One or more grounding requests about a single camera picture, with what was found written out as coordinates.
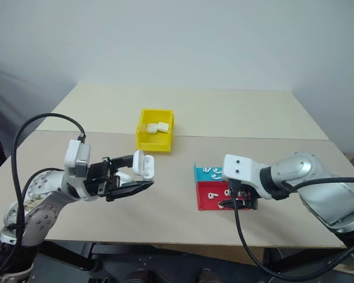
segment yellow bin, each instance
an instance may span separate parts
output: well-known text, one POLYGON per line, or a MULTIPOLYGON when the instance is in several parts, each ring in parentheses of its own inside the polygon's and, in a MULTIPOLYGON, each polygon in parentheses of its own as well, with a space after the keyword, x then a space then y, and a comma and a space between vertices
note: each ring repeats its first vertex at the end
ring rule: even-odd
POLYGON ((135 148, 147 152, 169 152, 172 149, 174 115, 172 110, 143 109, 136 128, 135 148), (169 124, 167 133, 148 134, 147 124, 164 122, 169 124))

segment person's foot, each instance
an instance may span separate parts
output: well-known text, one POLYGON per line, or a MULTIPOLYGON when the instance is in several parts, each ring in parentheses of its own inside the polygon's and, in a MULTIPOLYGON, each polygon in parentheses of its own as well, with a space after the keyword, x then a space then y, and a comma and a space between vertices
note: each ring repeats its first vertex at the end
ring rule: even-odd
POLYGON ((217 276, 211 269, 205 268, 197 277, 197 283, 221 283, 219 276, 217 276))
POLYGON ((122 283, 154 283, 153 276, 150 272, 144 269, 138 269, 135 272, 130 273, 122 281, 122 283))

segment white wall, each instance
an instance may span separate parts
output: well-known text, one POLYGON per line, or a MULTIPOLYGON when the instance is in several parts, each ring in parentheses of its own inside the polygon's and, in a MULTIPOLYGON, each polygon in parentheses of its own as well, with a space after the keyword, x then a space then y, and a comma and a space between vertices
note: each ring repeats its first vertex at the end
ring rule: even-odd
POLYGON ((12 131, 79 81, 293 90, 354 154, 354 1, 0 1, 12 131))

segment black cable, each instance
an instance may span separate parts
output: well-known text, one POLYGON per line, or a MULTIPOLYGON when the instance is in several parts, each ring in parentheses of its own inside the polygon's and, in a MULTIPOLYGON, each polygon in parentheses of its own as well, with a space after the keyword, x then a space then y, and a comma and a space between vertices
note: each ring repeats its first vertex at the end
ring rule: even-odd
POLYGON ((300 189, 302 187, 327 183, 354 183, 354 177, 333 177, 305 181, 294 186, 293 190, 296 191, 297 189, 300 189))
POLYGON ((237 232, 238 232, 238 235, 240 237, 241 243, 244 246, 245 251, 247 252, 247 254, 250 256, 250 258, 254 261, 254 263, 258 267, 260 267, 264 272, 266 272, 266 273, 268 273, 268 274, 270 274, 270 275, 272 275, 272 276, 274 276, 274 277, 276 277, 278 279, 285 280, 285 281, 290 281, 290 282, 301 282, 301 281, 311 280, 313 278, 316 278, 316 277, 319 277, 319 276, 323 275, 324 273, 327 273, 328 271, 333 269, 335 266, 337 266, 339 263, 341 263, 349 255, 354 253, 354 246, 352 246, 351 248, 348 248, 346 251, 344 251, 336 259, 334 259, 331 263, 329 263, 326 266, 324 266, 322 269, 319 269, 318 271, 313 272, 313 273, 308 274, 308 275, 305 275, 305 276, 290 277, 290 276, 285 276, 285 275, 276 273, 276 272, 272 271, 271 269, 268 269, 260 261, 258 261, 258 259, 251 252, 249 246, 247 245, 247 243, 245 241, 244 235, 242 234, 241 225, 240 225, 240 219, 239 219, 239 216, 238 216, 238 208, 237 208, 236 198, 233 197, 233 196, 232 196, 232 201, 233 201, 233 204, 234 204, 234 212, 235 212, 235 221, 236 221, 237 232))
POLYGON ((84 142, 85 139, 85 131, 78 122, 76 122, 74 119, 68 116, 57 114, 57 113, 44 113, 44 114, 36 115, 30 118, 29 120, 27 120, 17 131, 12 144, 12 156, 11 156, 12 178, 13 178, 13 184, 14 184, 14 189, 16 192, 17 204, 18 204, 17 221, 16 221, 16 244, 14 245, 11 253, 8 255, 8 257, 6 258, 2 266, 0 266, 0 276, 2 275, 2 273, 4 273, 6 266, 12 261, 12 258, 14 257, 16 251, 21 246, 22 234, 24 233, 24 229, 25 229, 24 199, 22 198, 21 187, 19 185, 18 172, 17 172, 17 146, 18 146, 19 138, 22 132, 24 131, 24 129, 29 124, 31 124, 32 122, 38 119, 45 118, 45 117, 58 117, 74 123, 80 130, 80 133, 83 135, 80 136, 79 139, 81 139, 82 142, 84 142))
POLYGON ((30 178, 28 179, 28 181, 26 182, 23 190, 22 190, 22 199, 25 199, 26 196, 26 192, 28 191, 28 188, 30 186, 31 181, 37 177, 39 174, 46 172, 46 171, 64 171, 63 169, 59 169, 59 168, 45 168, 45 169, 41 169, 38 170, 37 172, 35 172, 33 175, 30 176, 30 178))

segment floor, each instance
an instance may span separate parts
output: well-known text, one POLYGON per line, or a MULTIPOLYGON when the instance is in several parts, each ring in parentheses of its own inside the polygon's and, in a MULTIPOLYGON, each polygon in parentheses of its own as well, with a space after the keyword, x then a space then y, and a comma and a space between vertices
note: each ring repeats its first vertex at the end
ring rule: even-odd
MULTIPOLYGON (((74 252, 80 253, 84 243, 82 242, 57 242, 74 252)), ((288 255, 292 251, 281 249, 282 255, 288 255)), ((110 283, 121 282, 123 278, 137 269, 148 269, 155 272, 158 282, 166 283, 195 283, 196 275, 202 268, 211 268, 222 282, 242 283, 278 283, 285 282, 263 274, 255 266, 237 264, 219 259, 207 258, 196 255, 100 255, 101 268, 97 272, 81 271, 77 268, 62 264, 39 254, 35 260, 35 267, 29 279, 31 283, 51 282, 81 282, 88 283, 89 278, 110 278, 110 283)), ((307 266, 290 275, 304 275, 315 271, 323 264, 307 266)), ((323 277, 307 281, 315 283, 325 282, 349 282, 354 283, 354 275, 331 271, 323 277)))

